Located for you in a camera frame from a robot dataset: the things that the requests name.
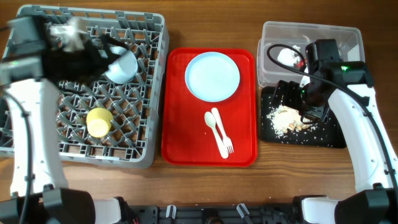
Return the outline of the white napkin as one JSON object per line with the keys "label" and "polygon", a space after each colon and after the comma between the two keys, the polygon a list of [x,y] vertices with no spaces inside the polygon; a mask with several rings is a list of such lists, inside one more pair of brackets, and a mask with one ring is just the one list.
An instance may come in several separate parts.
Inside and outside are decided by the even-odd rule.
{"label": "white napkin", "polygon": [[294,50],[283,48],[277,56],[277,61],[289,67],[296,67],[295,64],[301,61],[301,58]]}

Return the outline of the food scraps rice and nuts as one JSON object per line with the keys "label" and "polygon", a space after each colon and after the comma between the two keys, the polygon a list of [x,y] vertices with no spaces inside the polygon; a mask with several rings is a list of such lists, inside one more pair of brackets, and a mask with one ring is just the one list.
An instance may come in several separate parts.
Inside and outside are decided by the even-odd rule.
{"label": "food scraps rice and nuts", "polygon": [[271,122],[271,130],[276,135],[276,138],[282,138],[288,133],[299,133],[306,129],[315,129],[316,126],[316,124],[310,124],[310,120],[307,118],[301,121],[301,116],[297,110],[282,105],[271,108],[266,118]]}

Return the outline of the red snack wrapper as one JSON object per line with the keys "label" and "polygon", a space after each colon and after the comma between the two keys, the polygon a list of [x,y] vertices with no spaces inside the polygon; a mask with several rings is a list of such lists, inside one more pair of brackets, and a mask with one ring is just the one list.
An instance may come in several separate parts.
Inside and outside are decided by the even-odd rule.
{"label": "red snack wrapper", "polygon": [[307,60],[301,60],[295,64],[298,69],[306,68],[307,67]]}

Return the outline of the large light blue plate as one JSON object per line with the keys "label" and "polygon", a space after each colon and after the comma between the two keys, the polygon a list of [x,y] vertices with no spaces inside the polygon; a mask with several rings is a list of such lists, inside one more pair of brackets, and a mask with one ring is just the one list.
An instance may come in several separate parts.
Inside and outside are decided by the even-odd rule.
{"label": "large light blue plate", "polygon": [[233,59],[219,52],[205,52],[194,57],[188,63],[184,77],[189,92],[210,103],[231,97],[241,78]]}

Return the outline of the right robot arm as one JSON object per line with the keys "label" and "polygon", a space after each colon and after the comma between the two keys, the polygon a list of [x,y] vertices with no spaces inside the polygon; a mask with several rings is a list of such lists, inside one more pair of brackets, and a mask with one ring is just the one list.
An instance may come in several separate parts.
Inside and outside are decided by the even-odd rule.
{"label": "right robot arm", "polygon": [[356,194],[333,200],[300,198],[307,223],[397,223],[397,156],[376,104],[373,78],[366,64],[316,60],[305,86],[279,81],[273,101],[305,118],[324,121],[333,112],[343,132],[354,169]]}

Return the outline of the yellow cup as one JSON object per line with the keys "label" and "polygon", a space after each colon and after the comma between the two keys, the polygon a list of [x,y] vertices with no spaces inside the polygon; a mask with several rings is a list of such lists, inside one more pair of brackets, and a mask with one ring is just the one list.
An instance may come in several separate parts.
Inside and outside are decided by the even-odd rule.
{"label": "yellow cup", "polygon": [[113,115],[105,108],[94,108],[86,116],[86,127],[88,133],[95,138],[102,138],[111,129]]}

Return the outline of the white plastic spoon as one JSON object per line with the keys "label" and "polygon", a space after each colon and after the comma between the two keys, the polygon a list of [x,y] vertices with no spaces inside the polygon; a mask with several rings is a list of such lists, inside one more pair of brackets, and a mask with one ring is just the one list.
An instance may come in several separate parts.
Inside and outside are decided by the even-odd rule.
{"label": "white plastic spoon", "polygon": [[207,111],[205,113],[205,123],[213,131],[213,135],[215,137],[215,141],[216,141],[216,144],[217,144],[217,147],[218,147],[218,150],[220,152],[221,157],[223,159],[227,159],[229,154],[228,154],[228,152],[227,152],[227,150],[226,150],[226,148],[225,148],[225,146],[224,146],[224,144],[223,144],[223,142],[221,140],[221,137],[218,134],[218,131],[216,129],[216,119],[213,116],[213,114],[211,112],[209,112],[209,111]]}

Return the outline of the light blue bowl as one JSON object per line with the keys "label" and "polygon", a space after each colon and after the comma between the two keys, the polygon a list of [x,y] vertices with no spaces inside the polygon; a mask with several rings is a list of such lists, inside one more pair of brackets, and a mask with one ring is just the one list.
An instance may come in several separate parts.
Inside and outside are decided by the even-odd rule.
{"label": "light blue bowl", "polygon": [[131,50],[123,47],[111,47],[110,50],[120,57],[108,66],[108,71],[104,74],[114,83],[125,84],[134,78],[138,71],[137,58]]}

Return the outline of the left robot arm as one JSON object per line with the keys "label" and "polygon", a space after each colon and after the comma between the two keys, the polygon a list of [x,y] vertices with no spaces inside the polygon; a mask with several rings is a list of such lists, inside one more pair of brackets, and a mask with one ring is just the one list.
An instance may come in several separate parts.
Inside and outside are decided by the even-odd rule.
{"label": "left robot arm", "polygon": [[55,121],[58,83],[95,81],[119,58],[111,46],[122,42],[102,34],[97,48],[76,17],[50,25],[43,16],[19,16],[7,28],[15,42],[1,62],[1,88],[11,114],[14,175],[1,222],[133,223],[135,214],[122,197],[94,200],[68,186]]}

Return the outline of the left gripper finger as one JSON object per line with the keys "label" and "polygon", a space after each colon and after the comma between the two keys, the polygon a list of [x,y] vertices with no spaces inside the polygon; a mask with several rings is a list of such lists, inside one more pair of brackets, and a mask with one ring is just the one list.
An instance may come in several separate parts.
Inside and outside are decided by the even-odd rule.
{"label": "left gripper finger", "polygon": [[129,69],[126,52],[126,49],[112,50],[112,53],[118,55],[118,58],[108,66],[108,73],[125,72]]}
{"label": "left gripper finger", "polygon": [[118,47],[122,47],[122,48],[124,48],[126,50],[129,50],[128,45],[126,45],[124,42],[116,40],[115,38],[112,38],[112,37],[110,37],[108,35],[101,34],[99,36],[99,39],[101,40],[102,44],[104,46],[106,46],[106,47],[109,47],[110,45],[115,45],[115,46],[118,46]]}

